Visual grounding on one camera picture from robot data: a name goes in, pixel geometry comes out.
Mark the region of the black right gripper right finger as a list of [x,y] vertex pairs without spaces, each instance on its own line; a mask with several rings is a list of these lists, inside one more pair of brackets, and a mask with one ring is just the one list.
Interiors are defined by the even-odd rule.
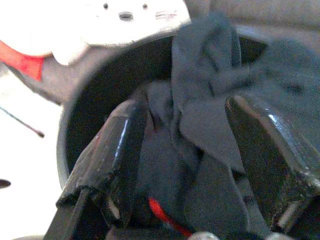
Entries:
[[267,226],[320,234],[320,152],[261,99],[231,96],[225,112]]

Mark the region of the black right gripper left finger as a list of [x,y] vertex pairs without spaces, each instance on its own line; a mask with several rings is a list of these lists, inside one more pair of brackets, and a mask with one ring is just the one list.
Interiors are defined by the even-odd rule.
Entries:
[[128,226],[147,111],[138,99],[112,111],[77,159],[44,240],[104,239],[109,227]]

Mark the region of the black garment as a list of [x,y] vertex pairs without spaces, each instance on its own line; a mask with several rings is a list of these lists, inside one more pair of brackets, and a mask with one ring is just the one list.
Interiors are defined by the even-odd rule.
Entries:
[[278,39],[244,67],[226,17],[213,13],[183,26],[172,42],[171,80],[146,87],[153,123],[142,144],[135,194],[157,201],[189,231],[222,236],[250,229],[233,178],[245,171],[225,113],[226,98],[241,93],[288,114],[320,150],[320,55]]

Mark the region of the red plastic hanger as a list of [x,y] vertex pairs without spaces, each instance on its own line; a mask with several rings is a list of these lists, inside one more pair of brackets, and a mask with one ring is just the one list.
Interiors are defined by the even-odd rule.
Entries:
[[162,206],[160,205],[160,203],[152,198],[149,197],[148,198],[148,204],[149,207],[152,211],[152,213],[163,223],[168,224],[169,226],[173,227],[176,231],[178,231],[180,234],[182,234],[185,237],[190,237],[193,232],[190,231],[189,229],[185,228],[184,226],[178,224],[177,222],[175,222],[172,218],[170,218],[166,212],[163,210]]

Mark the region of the black round bucket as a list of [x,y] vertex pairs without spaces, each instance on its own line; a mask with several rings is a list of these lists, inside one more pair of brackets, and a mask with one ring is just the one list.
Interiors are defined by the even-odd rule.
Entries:
[[[60,122],[57,168],[64,189],[83,150],[112,111],[148,81],[168,79],[172,70],[173,36],[151,36],[105,58],[76,88]],[[212,160],[201,165],[195,189],[238,195],[250,185],[225,113],[225,96],[193,100],[181,115],[188,140]]]

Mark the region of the red cushion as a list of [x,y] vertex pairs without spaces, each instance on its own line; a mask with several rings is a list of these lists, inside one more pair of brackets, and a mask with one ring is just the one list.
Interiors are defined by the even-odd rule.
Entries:
[[42,81],[44,61],[44,56],[22,54],[0,40],[0,62],[19,70],[38,82]]

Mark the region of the grey totoro face plush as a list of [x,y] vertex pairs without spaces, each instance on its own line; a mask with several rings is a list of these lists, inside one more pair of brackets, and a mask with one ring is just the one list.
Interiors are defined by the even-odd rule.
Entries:
[[190,22],[184,0],[71,0],[65,6],[52,47],[65,66],[90,47],[122,47]]

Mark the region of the pink cat plush pillow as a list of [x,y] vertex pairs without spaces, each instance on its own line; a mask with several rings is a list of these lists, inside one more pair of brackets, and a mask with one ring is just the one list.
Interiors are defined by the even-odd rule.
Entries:
[[0,0],[0,40],[19,53],[53,55],[63,65],[89,45],[79,34],[82,0]]

